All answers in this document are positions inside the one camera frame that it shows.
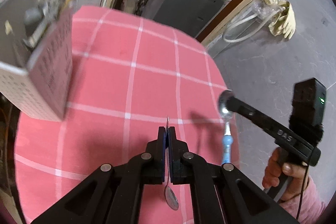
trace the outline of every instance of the white plastic basket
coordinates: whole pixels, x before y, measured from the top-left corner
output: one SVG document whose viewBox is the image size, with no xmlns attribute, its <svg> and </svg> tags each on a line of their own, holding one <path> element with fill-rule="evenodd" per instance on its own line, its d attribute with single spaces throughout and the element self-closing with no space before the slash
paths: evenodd
<svg viewBox="0 0 336 224">
<path fill-rule="evenodd" d="M 72 72 L 72 9 L 63 12 L 48 28 L 25 68 L 15 66 L 12 42 L 5 33 L 8 20 L 15 36 L 26 38 L 24 13 L 37 3 L 7 0 L 0 5 L 0 92 L 30 117 L 61 121 Z"/>
</svg>

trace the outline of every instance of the metal spoon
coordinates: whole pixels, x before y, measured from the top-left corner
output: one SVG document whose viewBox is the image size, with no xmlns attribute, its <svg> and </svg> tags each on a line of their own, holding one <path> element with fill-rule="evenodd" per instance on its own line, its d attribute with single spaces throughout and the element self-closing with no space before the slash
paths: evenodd
<svg viewBox="0 0 336 224">
<path fill-rule="evenodd" d="M 222 164 L 231 162 L 231 145 L 233 143 L 233 138 L 230 131 L 230 119 L 232 118 L 233 113 L 226 107 L 226 102 L 231 96 L 234 96 L 232 90 L 224 90 L 217 102 L 219 114 L 225 121 L 225 132 L 222 140 L 224 147 Z"/>
<path fill-rule="evenodd" d="M 166 126 L 166 132 L 169 134 L 168 131 L 168 124 L 169 124 L 169 117 L 167 117 L 167 126 Z M 173 190 L 168 186 L 170 174 L 169 174 L 169 152 L 168 148 L 166 149 L 166 160 L 167 160 L 167 168 L 168 168 L 168 178 L 167 178 L 167 184 L 165 186 L 164 195 L 166 202 L 170 208 L 172 208 L 174 211 L 177 211 L 179 209 L 179 201 L 176 198 L 176 195 L 174 194 Z"/>
</svg>

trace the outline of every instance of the silver rivet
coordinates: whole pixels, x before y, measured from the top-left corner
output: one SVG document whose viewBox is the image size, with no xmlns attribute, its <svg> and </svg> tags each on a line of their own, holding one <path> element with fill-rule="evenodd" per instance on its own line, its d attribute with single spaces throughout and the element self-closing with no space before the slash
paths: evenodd
<svg viewBox="0 0 336 224">
<path fill-rule="evenodd" d="M 191 153 L 191 152 L 186 152 L 186 153 L 183 154 L 183 157 L 190 160 L 194 157 L 194 154 Z"/>
<path fill-rule="evenodd" d="M 101 167 L 100 167 L 100 170 L 102 170 L 103 172 L 108 172 L 110 171 L 112 168 L 112 166 L 110 164 L 103 164 Z"/>
<path fill-rule="evenodd" d="M 141 158 L 143 160 L 149 160 L 151 157 L 152 157 L 152 155 L 150 153 L 147 153 L 147 152 L 141 154 Z"/>
<path fill-rule="evenodd" d="M 235 167 L 231 163 L 226 163 L 226 164 L 223 164 L 223 168 L 226 171 L 232 171 Z"/>
</svg>

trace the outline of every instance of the table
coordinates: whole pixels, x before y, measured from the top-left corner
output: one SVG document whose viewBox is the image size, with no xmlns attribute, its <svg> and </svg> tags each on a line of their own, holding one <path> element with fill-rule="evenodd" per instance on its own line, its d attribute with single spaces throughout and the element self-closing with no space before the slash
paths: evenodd
<svg viewBox="0 0 336 224">
<path fill-rule="evenodd" d="M 223 121 L 216 100 L 226 86 L 195 39 L 116 10 L 83 7 L 73 17 L 72 42 L 65 120 L 20 116 L 16 182 L 28 223 L 101 164 L 124 164 L 144 152 L 167 115 L 191 152 L 221 164 Z M 234 119 L 231 132 L 238 166 Z M 189 186 L 172 189 L 178 211 L 165 203 L 164 185 L 145 185 L 140 223 L 193 223 Z"/>
</svg>

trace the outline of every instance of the human hand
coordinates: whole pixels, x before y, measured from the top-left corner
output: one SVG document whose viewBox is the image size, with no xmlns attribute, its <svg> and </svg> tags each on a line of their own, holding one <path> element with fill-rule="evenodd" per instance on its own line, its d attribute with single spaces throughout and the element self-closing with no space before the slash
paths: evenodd
<svg viewBox="0 0 336 224">
<path fill-rule="evenodd" d="M 268 160 L 268 165 L 265 169 L 265 175 L 262 180 L 262 185 L 265 188 L 270 188 L 271 186 L 277 187 L 279 185 L 279 177 L 281 172 L 285 175 L 293 177 L 292 182 L 287 187 L 286 191 L 281 197 L 282 201 L 287 201 L 301 193 L 303 178 L 305 176 L 305 167 L 298 166 L 290 163 L 284 163 L 282 167 L 277 163 L 280 155 L 280 147 L 273 151 L 272 156 Z M 308 179 L 306 179 L 304 184 L 304 189 L 307 188 Z"/>
</svg>

